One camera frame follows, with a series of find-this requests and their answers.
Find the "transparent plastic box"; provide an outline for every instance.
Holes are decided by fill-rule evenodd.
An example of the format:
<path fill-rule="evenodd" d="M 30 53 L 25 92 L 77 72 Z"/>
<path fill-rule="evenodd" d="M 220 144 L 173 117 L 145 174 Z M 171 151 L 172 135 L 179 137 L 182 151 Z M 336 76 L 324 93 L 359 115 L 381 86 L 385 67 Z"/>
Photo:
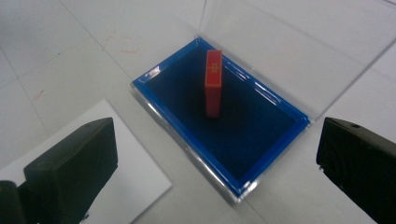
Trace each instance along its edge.
<path fill-rule="evenodd" d="M 297 2 L 207 0 L 196 37 L 131 83 L 148 112 L 232 202 L 242 202 L 268 165 L 396 37 L 396 26 L 370 4 L 361 15 L 346 3 L 317 3 L 312 11 L 312 1 Z M 223 52 L 219 119 L 205 117 L 208 49 Z"/>

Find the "white surface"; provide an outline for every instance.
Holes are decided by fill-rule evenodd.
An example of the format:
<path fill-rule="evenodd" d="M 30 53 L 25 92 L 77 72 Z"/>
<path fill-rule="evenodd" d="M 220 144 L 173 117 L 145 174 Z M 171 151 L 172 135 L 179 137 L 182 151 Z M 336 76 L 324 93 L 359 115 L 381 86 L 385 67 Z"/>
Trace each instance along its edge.
<path fill-rule="evenodd" d="M 84 223 L 130 223 L 171 186 L 154 160 L 131 134 L 111 105 L 102 101 L 62 128 L 40 146 L 0 171 L 0 178 L 17 185 L 25 181 L 23 168 L 82 125 L 113 118 L 118 168 L 93 202 Z"/>
<path fill-rule="evenodd" d="M 27 2 L 34 1 L 0 3 L 0 47 L 8 59 L 0 62 L 0 77 L 8 77 L 9 68 L 19 67 L 15 67 L 18 79 L 11 73 L 11 82 L 0 85 L 0 168 L 35 148 L 101 99 L 107 99 L 173 184 L 134 223 L 374 223 L 318 170 L 315 157 L 324 117 L 265 172 L 260 185 L 244 203 L 230 206 L 132 96 L 129 83 L 133 78 L 192 40 L 199 27 L 204 0 L 164 0 L 161 3 L 153 0 L 62 0 L 64 8 L 52 1 L 58 9 L 51 11 L 50 4 L 34 4 L 32 11 L 26 13 L 30 6 Z M 272 24 L 269 27 L 272 33 L 258 30 L 252 36 L 257 38 L 256 43 L 263 41 L 261 43 L 267 43 L 273 51 L 257 50 L 257 54 L 251 51 L 238 56 L 243 60 L 257 58 L 257 64 L 273 71 L 275 78 L 279 78 L 276 77 L 278 71 L 293 71 L 291 68 L 298 68 L 300 74 L 320 71 L 322 65 L 329 68 L 325 63 L 309 63 L 309 58 L 315 62 L 335 59 L 330 64 L 340 63 L 334 64 L 334 73 L 348 76 L 355 69 L 353 64 L 349 67 L 351 70 L 345 67 L 350 62 L 347 55 L 358 63 L 366 63 L 371 52 L 376 54 L 396 37 L 391 32 L 395 29 L 396 8 L 383 3 L 386 2 L 260 2 L 256 7 L 265 6 L 263 10 L 265 17 L 271 18 L 267 24 Z M 51 21 L 57 29 L 50 25 L 48 27 L 52 28 L 47 32 L 22 29 L 46 27 L 46 22 Z M 237 21 L 221 24 L 221 29 L 230 31 L 223 41 L 232 40 L 232 33 L 244 39 L 245 34 L 233 32 L 236 24 Z M 88 38 L 80 28 L 89 34 Z M 289 44 L 277 44 L 275 48 L 277 39 L 288 40 Z M 273 55 L 276 59 L 271 57 L 272 52 L 276 53 L 277 56 Z M 357 122 L 396 142 L 395 52 L 393 46 L 325 116 Z M 282 67 L 286 66 L 285 60 L 292 62 L 292 67 Z M 322 86 L 323 83 L 317 81 L 307 88 L 320 89 Z"/>
<path fill-rule="evenodd" d="M 373 0 L 208 0 L 203 36 L 317 119 L 396 37 Z"/>

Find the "blue tray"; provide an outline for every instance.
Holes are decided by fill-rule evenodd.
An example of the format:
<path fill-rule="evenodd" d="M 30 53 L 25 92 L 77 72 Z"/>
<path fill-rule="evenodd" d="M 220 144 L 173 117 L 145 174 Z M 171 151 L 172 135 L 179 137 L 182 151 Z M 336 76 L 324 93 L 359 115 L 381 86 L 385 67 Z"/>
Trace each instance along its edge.
<path fill-rule="evenodd" d="M 214 179 L 240 199 L 309 119 L 225 56 L 220 117 L 209 119 L 205 115 L 208 49 L 213 47 L 197 37 L 131 85 L 192 148 Z"/>

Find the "red rectangular block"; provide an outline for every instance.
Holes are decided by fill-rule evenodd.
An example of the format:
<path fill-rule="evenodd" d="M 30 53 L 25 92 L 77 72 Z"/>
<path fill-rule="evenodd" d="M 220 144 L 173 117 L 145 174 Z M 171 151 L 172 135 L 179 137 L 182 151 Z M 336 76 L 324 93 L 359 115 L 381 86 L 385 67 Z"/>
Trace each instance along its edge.
<path fill-rule="evenodd" d="M 210 118 L 218 118 L 221 102 L 222 64 L 221 50 L 210 49 L 206 56 L 205 73 L 205 98 L 206 115 Z"/>

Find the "box lid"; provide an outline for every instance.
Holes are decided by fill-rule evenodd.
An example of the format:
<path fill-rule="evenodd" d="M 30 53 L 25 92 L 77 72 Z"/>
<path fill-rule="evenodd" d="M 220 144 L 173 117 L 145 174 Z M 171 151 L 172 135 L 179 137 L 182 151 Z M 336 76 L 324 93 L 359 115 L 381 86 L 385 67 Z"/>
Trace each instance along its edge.
<path fill-rule="evenodd" d="M 392 44 L 395 12 L 381 1 L 206 0 L 199 35 L 315 120 Z"/>

